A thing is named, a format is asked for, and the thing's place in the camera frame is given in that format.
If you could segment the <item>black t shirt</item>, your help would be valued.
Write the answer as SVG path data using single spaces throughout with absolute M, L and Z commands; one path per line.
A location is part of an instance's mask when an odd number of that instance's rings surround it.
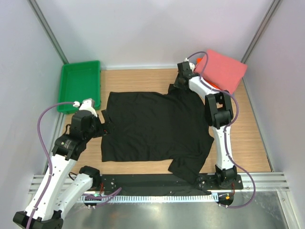
M 115 130 L 102 138 L 104 162 L 169 159 L 171 173 L 195 183 L 214 141 L 198 94 L 172 84 L 167 94 L 111 92 L 106 110 Z

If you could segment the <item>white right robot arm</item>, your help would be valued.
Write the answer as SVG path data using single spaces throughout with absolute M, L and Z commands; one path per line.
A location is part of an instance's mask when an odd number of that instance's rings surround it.
M 212 86 L 195 73 L 195 65 L 188 59 L 178 63 L 177 68 L 178 74 L 174 86 L 204 97 L 205 120 L 212 128 L 216 140 L 217 160 L 214 181 L 221 189 L 229 188 L 237 179 L 230 139 L 231 122 L 236 119 L 233 114 L 231 94 Z

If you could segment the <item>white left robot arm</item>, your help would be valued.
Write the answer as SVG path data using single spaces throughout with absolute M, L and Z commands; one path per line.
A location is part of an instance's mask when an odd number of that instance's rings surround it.
M 63 184 L 76 164 L 87 143 L 107 134 L 106 124 L 100 122 L 93 108 L 81 108 L 71 119 L 69 133 L 60 136 L 54 143 L 49 168 L 34 198 L 24 211 L 16 212 L 13 222 L 22 229 L 60 229 L 67 213 L 87 191 L 97 190 L 102 177 L 100 171 L 84 166 L 78 175 L 61 192 Z

